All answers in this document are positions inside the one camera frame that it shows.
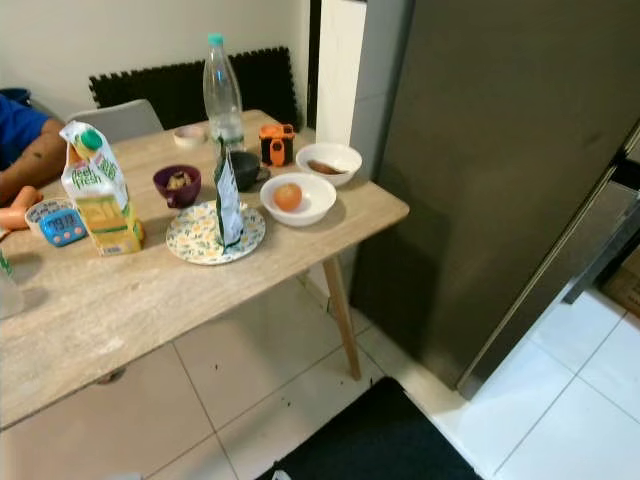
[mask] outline floral plate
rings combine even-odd
[[[251,253],[264,238],[260,213],[243,205],[244,232],[235,245],[222,248],[218,237],[216,202],[205,202],[181,211],[167,229],[167,246],[178,258],[198,265],[229,263]]]

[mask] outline person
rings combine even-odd
[[[40,187],[60,176],[66,143],[63,125],[0,94],[0,205],[25,185]]]

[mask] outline snack bag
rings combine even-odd
[[[91,125],[72,121],[61,131],[67,141],[62,187],[73,200],[100,255],[133,253],[144,231],[129,202],[127,184],[107,139]]]
[[[218,214],[218,231],[220,238],[218,243],[227,248],[240,241],[242,230],[244,229],[244,219],[240,211],[240,195],[236,177],[233,174],[233,167],[229,158],[229,150],[224,144],[222,137],[220,142],[220,161],[213,174],[213,181],[216,184],[216,211]]]

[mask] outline black mug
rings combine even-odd
[[[261,182],[271,176],[268,168],[260,166],[260,159],[251,152],[233,151],[230,153],[233,174],[236,177],[238,190],[249,190],[254,183]]]

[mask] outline gray refrigerator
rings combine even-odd
[[[417,0],[352,303],[471,397],[619,227],[640,2]]]

